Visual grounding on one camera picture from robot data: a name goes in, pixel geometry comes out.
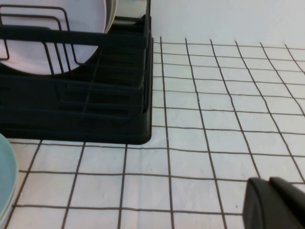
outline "dish rack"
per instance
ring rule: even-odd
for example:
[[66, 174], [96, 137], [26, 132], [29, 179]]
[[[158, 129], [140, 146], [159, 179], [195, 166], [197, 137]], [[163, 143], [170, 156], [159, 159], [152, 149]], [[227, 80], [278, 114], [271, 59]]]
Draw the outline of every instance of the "dish rack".
[[[3, 25], [0, 12], [0, 42], [41, 42], [52, 73], [31, 75], [0, 63], [0, 132], [12, 138], [147, 142], [151, 138], [153, 84], [150, 3], [147, 0], [146, 15], [140, 19], [116, 17], [108, 34], [70, 31], [63, 8], [56, 9], [65, 13], [67, 31]], [[77, 69], [54, 74], [47, 43], [55, 48], [61, 44], [98, 49], [86, 63], [78, 63], [74, 55], [80, 65]]]

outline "light blue plate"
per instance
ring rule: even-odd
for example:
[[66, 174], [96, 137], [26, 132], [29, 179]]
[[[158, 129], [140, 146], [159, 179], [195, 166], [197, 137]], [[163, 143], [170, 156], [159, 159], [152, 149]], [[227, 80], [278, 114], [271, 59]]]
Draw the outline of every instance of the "light blue plate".
[[17, 185], [17, 161], [8, 140], [0, 134], [0, 219], [10, 203]]

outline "plate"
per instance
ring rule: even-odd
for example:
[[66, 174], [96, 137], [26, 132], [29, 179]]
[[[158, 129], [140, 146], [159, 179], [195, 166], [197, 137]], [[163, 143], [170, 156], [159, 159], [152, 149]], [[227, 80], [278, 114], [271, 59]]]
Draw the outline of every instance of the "plate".
[[[71, 31], [84, 32], [104, 32], [106, 28], [106, 2], [105, 0], [0, 0], [0, 4], [14, 5], [34, 5], [34, 6], [53, 6], [62, 7], [66, 10]], [[6, 14], [26, 14], [27, 17], [4, 17], [4, 25], [25, 25], [47, 27], [53, 30], [67, 29], [67, 22], [63, 11], [56, 9], [33, 9], [33, 8], [12, 8], [2, 7], [1, 13]], [[49, 18], [33, 18], [31, 15], [49, 16]], [[7, 41], [10, 59], [1, 61], [4, 65], [31, 74], [49, 75], [51, 68], [47, 59], [46, 49], [39, 42]], [[50, 53], [51, 64], [54, 74], [67, 72], [79, 67], [73, 57], [71, 45], [66, 44], [65, 48], [68, 54], [68, 60], [65, 57], [65, 51], [62, 44], [58, 44], [59, 58], [56, 53], [55, 45], [48, 43], [47, 48]], [[96, 51], [97, 46], [74, 45], [77, 62], [85, 63]], [[5, 58], [6, 49], [3, 41], [0, 41], [0, 58]]]
[[15, 201], [15, 199], [17, 197], [17, 193], [18, 193], [18, 188], [16, 186], [14, 188], [13, 196], [10, 199], [10, 202], [9, 202], [9, 204], [8, 204], [4, 214], [3, 214], [3, 217], [0, 218], [0, 229], [4, 229], [4, 227], [5, 227], [5, 224], [6, 224], [7, 220], [8, 220], [8, 218], [9, 218], [9, 215], [10, 215], [10, 211], [11, 211], [12, 205], [14, 204], [14, 201]]
[[118, 0], [106, 0], [106, 6], [107, 6], [107, 22], [106, 22], [105, 32], [108, 32], [115, 18], [117, 6], [118, 6]]
[[17, 186], [18, 167], [13, 148], [0, 134], [0, 219], [3, 218]]

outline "countertop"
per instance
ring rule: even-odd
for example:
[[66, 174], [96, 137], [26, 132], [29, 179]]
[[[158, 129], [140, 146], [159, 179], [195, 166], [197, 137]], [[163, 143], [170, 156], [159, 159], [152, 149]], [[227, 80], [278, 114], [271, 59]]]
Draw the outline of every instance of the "countertop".
[[154, 41], [152, 139], [9, 139], [8, 229], [243, 229], [248, 178], [305, 191], [305, 49]]

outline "black object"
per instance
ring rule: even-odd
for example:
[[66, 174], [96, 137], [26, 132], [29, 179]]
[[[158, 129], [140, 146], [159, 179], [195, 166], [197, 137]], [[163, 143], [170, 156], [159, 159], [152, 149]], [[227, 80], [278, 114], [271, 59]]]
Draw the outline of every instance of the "black object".
[[[3, 25], [0, 40], [41, 42], [51, 76], [30, 75], [0, 64], [0, 132], [6, 137], [143, 144], [151, 138], [153, 39], [150, 0], [141, 19], [116, 17], [108, 34], [74, 32], [63, 8], [68, 30]], [[98, 46], [79, 68], [54, 74], [46, 43]], [[64, 60], [70, 69], [65, 52]]]
[[305, 229], [305, 193], [281, 178], [248, 180], [245, 229]]

